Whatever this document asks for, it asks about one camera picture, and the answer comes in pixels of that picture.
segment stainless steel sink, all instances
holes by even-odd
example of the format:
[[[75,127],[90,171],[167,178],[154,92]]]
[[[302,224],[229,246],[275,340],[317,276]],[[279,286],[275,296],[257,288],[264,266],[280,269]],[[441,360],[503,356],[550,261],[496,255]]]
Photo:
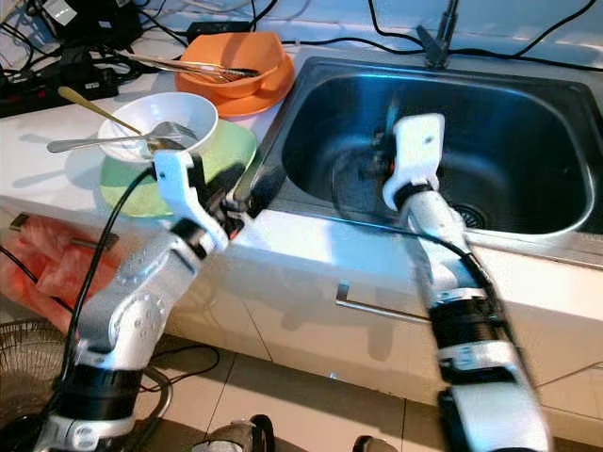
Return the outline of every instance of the stainless steel sink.
[[[589,240],[600,247],[603,234],[602,121],[588,88],[566,81],[310,58],[254,162],[258,209],[396,225],[381,174],[361,174],[393,152],[382,139],[391,105],[398,117],[446,117],[440,191],[471,241],[570,260],[558,251],[599,254]]]

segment faucet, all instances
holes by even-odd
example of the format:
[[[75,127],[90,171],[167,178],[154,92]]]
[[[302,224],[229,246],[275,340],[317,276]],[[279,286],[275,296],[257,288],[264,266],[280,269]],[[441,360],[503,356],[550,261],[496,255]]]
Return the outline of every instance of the faucet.
[[[428,68],[444,69],[448,64],[448,48],[456,25],[458,7],[459,0],[448,0],[448,7],[442,14],[435,38],[423,25],[416,28],[416,33],[425,49],[425,64]]]

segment tiled floor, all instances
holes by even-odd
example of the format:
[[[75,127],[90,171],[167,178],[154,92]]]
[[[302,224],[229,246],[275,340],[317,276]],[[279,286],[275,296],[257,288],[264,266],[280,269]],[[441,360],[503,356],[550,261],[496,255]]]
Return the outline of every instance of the tiled floor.
[[[160,343],[181,345],[175,338]],[[213,360],[210,350],[193,349],[155,364],[173,377]],[[141,395],[139,416],[156,401],[156,394]],[[359,435],[384,438],[402,452],[444,450],[434,407],[224,350],[215,369],[175,384],[171,407],[144,450],[188,452],[207,431],[257,413],[271,418],[278,452],[351,451]],[[557,450],[602,452],[564,441]]]

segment orange bowl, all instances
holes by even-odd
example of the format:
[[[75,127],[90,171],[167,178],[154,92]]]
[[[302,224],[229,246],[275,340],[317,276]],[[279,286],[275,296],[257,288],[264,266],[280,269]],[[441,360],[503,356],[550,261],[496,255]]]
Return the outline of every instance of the orange bowl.
[[[220,33],[201,35],[190,44],[180,59],[260,72],[256,77],[227,83],[214,83],[200,75],[182,73],[188,82],[211,89],[222,97],[238,99],[251,96],[260,89],[264,79],[276,71],[285,59],[285,50],[276,33]]]

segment pink plastic bag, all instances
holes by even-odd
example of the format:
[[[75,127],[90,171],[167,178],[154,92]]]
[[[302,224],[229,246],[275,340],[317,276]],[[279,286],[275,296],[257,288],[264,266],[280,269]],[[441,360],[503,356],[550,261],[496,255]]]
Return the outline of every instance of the pink plastic bag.
[[[33,283],[4,254],[0,254],[0,288],[13,301],[46,317],[61,331],[69,327],[71,314],[52,297],[73,308],[94,250],[72,243],[73,238],[92,240],[76,229],[55,219],[32,217],[22,227],[20,236],[5,244],[38,277]],[[88,298],[103,289],[120,264],[113,252],[104,252],[96,270]]]

